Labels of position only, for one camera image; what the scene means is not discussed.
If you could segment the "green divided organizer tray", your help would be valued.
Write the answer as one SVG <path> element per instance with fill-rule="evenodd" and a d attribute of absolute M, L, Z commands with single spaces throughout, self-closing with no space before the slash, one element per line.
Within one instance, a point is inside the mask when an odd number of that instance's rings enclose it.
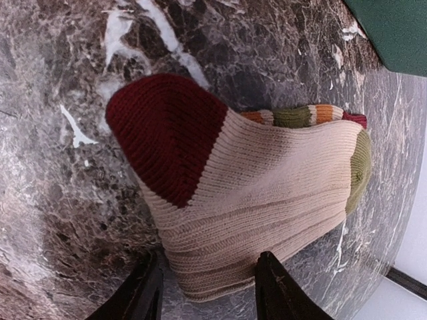
<path fill-rule="evenodd" d="M 347 0 L 345 4 L 388 70 L 426 76 L 425 0 Z"/>

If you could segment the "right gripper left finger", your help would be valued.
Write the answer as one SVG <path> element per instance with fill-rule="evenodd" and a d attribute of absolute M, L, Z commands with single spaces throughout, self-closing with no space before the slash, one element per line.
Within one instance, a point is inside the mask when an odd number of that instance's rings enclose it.
<path fill-rule="evenodd" d="M 156 252 L 147 252 L 118 290 L 87 320 L 156 320 L 161 318 L 163 272 Z"/>

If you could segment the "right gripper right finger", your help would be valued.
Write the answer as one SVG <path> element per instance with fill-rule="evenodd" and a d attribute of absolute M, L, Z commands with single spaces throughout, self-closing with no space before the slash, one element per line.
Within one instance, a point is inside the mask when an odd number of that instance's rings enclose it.
<path fill-rule="evenodd" d="M 261 253 L 255 268 L 257 317 L 263 320 L 332 320 L 294 281 L 276 256 Z"/>

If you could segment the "beige striped sock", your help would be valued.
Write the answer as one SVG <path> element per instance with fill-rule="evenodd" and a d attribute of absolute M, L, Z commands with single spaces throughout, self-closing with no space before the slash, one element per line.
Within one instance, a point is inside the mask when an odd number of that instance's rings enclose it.
<path fill-rule="evenodd" d="M 237 113 L 164 73 L 114 93 L 105 118 L 192 301 L 251 287 L 262 252 L 285 261 L 333 230 L 370 179 L 364 118 L 330 105 Z"/>

